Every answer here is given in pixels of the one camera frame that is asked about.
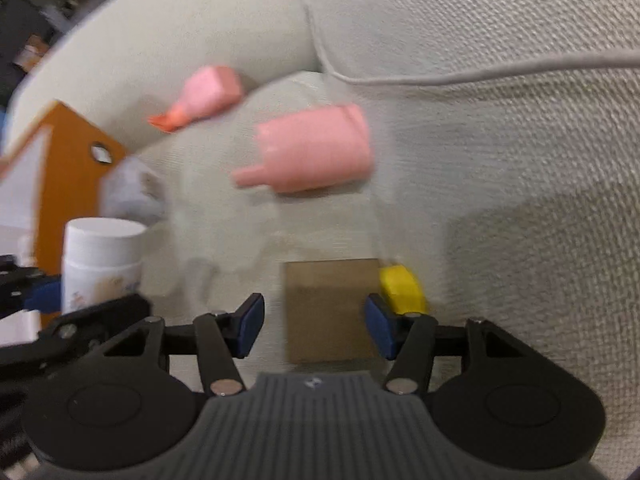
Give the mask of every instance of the pink bottle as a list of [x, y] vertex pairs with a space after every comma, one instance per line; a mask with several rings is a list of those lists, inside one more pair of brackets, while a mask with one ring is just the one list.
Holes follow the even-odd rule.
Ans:
[[367, 178], [369, 129], [357, 105], [325, 106], [257, 125], [262, 164], [235, 170], [238, 187], [267, 184], [277, 193]]
[[228, 66], [204, 66], [184, 83], [180, 98], [165, 114], [147, 121], [171, 133], [198, 119], [211, 117], [242, 100], [240, 80]]

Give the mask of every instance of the ribbed surface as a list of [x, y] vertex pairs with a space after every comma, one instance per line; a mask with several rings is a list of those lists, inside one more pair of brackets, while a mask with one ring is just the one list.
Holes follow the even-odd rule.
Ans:
[[603, 480], [585, 464], [521, 474], [478, 462], [439, 435], [420, 400], [386, 393], [367, 374], [262, 376], [249, 393], [210, 400], [190, 435], [144, 467], [37, 478]]
[[[351, 77], [640, 48], [640, 0], [308, 1], [318, 50]], [[597, 391], [594, 462], [626, 478], [640, 462], [640, 70], [335, 91], [372, 128], [381, 254], [412, 268], [440, 322], [491, 319]]]

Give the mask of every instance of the yellow object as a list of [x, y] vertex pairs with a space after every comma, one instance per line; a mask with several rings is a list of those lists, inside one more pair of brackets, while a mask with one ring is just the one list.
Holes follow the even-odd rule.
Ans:
[[380, 285], [387, 303], [396, 314], [429, 313], [429, 305], [418, 279], [405, 266], [382, 267]]

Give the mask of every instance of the brown cardboard box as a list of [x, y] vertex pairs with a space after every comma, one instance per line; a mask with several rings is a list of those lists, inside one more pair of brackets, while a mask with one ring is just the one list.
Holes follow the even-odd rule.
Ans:
[[291, 363], [377, 355], [364, 322], [367, 295], [380, 291], [377, 260], [286, 263], [284, 282]]

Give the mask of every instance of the textured fabric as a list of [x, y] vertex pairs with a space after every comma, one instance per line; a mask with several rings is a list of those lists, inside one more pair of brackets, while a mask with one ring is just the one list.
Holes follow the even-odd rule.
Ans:
[[[352, 77], [640, 48], [640, 0], [307, 1], [316, 47]], [[640, 461], [640, 71], [331, 87], [372, 125], [380, 254], [412, 267], [442, 322], [485, 316], [592, 386], [607, 411], [594, 463], [626, 478]]]
[[301, 0], [110, 0], [69, 32], [14, 95], [11, 150], [53, 100], [138, 150], [164, 134], [146, 117], [168, 108], [206, 64], [236, 69], [245, 87], [315, 70]]
[[[170, 212], [168, 224], [151, 233], [142, 290], [169, 323], [234, 310], [250, 293], [263, 293], [264, 328], [251, 355], [237, 362], [249, 384], [260, 371], [294, 368], [286, 362], [281, 264], [374, 253], [369, 199], [359, 186], [276, 196], [266, 187], [236, 189], [230, 180], [233, 168], [259, 160], [256, 123], [330, 104], [322, 78], [306, 72], [263, 86], [229, 113], [140, 154], [162, 175]], [[198, 386], [194, 360], [172, 358], [172, 373]]]

